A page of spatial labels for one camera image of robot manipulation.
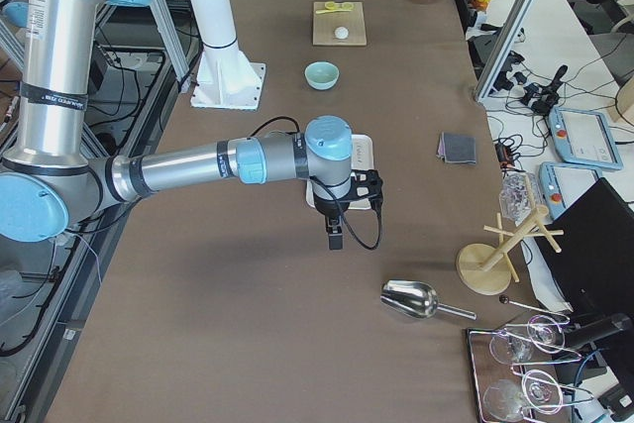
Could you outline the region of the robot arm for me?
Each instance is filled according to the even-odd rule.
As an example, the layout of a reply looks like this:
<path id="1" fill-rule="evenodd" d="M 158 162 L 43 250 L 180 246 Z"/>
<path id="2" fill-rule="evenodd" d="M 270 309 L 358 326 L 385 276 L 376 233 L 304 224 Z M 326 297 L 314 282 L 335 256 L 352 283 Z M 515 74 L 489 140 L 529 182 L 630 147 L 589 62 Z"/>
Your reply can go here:
<path id="1" fill-rule="evenodd" d="M 1 156 L 2 235 L 27 243 L 51 239 L 102 210 L 175 187 L 233 177 L 246 184 L 298 178 L 312 186 L 330 248 L 341 249 L 358 181 L 352 131 L 338 117 L 318 117 L 293 134 L 146 155 L 134 138 L 154 134 L 169 110 L 140 93 L 129 113 L 113 119 L 125 130 L 122 148 L 111 157 L 83 154 L 96 15 L 105 4 L 150 7 L 177 79 L 189 74 L 164 0 L 29 0 L 17 138 Z"/>

